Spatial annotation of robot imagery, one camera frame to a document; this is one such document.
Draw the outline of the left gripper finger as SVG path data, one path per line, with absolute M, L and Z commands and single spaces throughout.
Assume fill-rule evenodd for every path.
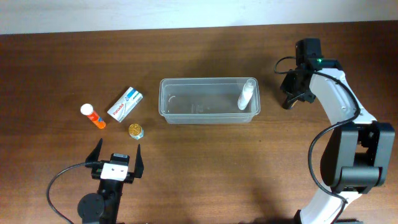
M 92 150 L 92 152 L 88 155 L 85 160 L 85 167 L 87 168 L 98 168 L 101 165 L 101 162 L 98 160 L 100 156 L 100 151 L 102 147 L 103 139 L 101 138 L 96 147 Z
M 144 163 L 141 156 L 141 145 L 137 145 L 136 160 L 134 164 L 134 178 L 141 178 L 144 172 Z

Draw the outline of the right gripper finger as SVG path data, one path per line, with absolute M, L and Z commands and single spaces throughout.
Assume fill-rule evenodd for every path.
M 290 102 L 294 105 L 297 101 L 301 101 L 301 102 L 309 102 L 311 103 L 311 94 L 310 93 L 301 93 L 298 95 L 295 95 Z
M 289 92 L 284 92 L 284 94 L 285 94 L 285 98 L 287 97 L 287 96 L 289 96 L 289 97 L 294 97 L 292 94 L 290 94 Z

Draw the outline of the black bottle white cap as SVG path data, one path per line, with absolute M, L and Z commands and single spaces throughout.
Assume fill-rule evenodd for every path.
M 291 110 L 294 107 L 294 104 L 297 102 L 296 97 L 287 96 L 284 102 L 282 103 L 282 107 L 285 110 Z

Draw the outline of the small gold-lid jar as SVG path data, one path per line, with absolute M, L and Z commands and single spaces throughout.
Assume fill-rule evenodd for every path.
M 144 130 L 141 125 L 134 123 L 129 126 L 128 129 L 130 137 L 133 139 L 140 139 L 144 137 Z

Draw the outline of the white spray bottle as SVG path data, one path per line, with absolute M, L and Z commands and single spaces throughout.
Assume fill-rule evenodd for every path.
M 246 109 L 249 101 L 252 98 L 255 87 L 256 87 L 256 82 L 253 78 L 248 79 L 246 81 L 246 83 L 244 84 L 241 94 L 238 98 L 238 102 L 237 102 L 238 108 L 241 111 Z

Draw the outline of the orange tube white cap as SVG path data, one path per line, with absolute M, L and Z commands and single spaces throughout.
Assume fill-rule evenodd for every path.
M 80 112 L 81 114 L 87 116 L 88 119 L 92 121 L 99 129 L 104 129 L 106 127 L 106 123 L 104 122 L 102 117 L 97 114 L 91 104 L 83 104 L 80 108 Z

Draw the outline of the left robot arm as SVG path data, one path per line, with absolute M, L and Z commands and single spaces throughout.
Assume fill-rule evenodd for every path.
M 113 153 L 108 161 L 98 159 L 102 143 L 99 140 L 86 158 L 85 167 L 91 169 L 92 179 L 99 180 L 99 187 L 78 203 L 77 212 L 83 223 L 116 223 L 124 184 L 132 184 L 144 172 L 140 146 L 137 147 L 134 170 L 130 172 L 129 155 Z

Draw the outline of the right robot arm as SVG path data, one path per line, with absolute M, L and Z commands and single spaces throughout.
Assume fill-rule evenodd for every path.
M 298 41 L 293 59 L 296 68 L 283 72 L 282 107 L 319 100 L 331 124 L 310 143 L 308 169 L 318 190 L 294 222 L 341 223 L 350 203 L 384 184 L 396 133 L 363 107 L 339 61 L 322 55 L 319 39 Z

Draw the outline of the clear plastic container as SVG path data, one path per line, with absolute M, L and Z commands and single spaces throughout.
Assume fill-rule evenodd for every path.
M 238 99 L 245 84 L 254 89 L 244 110 Z M 249 123 L 261 111 L 259 84 L 252 77 L 165 78 L 159 87 L 159 114 L 169 124 Z

